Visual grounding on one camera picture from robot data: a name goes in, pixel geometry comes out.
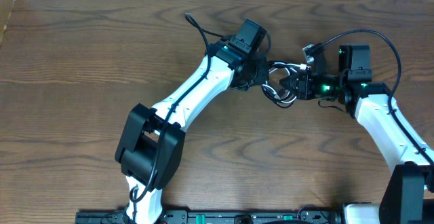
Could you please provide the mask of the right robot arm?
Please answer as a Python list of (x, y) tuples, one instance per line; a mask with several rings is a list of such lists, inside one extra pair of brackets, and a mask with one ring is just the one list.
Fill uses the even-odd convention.
[(372, 80), (370, 48), (344, 44), (339, 49), (338, 74), (326, 72), (323, 48), (308, 45), (305, 58), (314, 67), (280, 80), (299, 100), (336, 100), (372, 137), (392, 175), (378, 204), (345, 204), (329, 216), (330, 223), (432, 223), (433, 150), (399, 110), (391, 90)]

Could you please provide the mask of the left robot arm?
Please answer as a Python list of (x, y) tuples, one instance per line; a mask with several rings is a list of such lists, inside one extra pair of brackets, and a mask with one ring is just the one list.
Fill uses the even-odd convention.
[(236, 35), (206, 43), (196, 71), (167, 98), (129, 112), (115, 152), (130, 191), (126, 223), (157, 222), (162, 190), (180, 165), (186, 131), (203, 109), (228, 88), (246, 91), (267, 80), (268, 52), (258, 48), (269, 38), (264, 28), (245, 20)]

